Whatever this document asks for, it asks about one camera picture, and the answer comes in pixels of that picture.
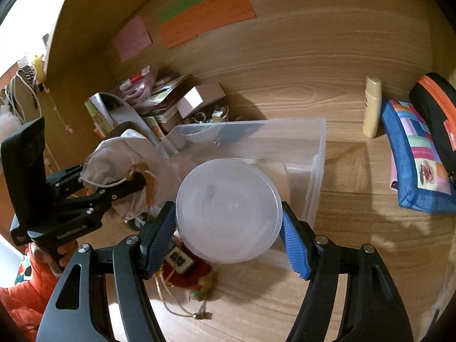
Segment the left hand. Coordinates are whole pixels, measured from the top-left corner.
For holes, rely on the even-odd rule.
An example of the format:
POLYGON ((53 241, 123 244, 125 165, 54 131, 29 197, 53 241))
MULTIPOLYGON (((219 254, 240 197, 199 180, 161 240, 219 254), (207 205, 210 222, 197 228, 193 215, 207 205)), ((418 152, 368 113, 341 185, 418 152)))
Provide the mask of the left hand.
POLYGON ((51 250, 44 249, 36 243, 29 245, 32 258, 39 264, 47 265, 57 277, 60 277, 77 248, 78 242, 76 240, 72 240, 51 250))

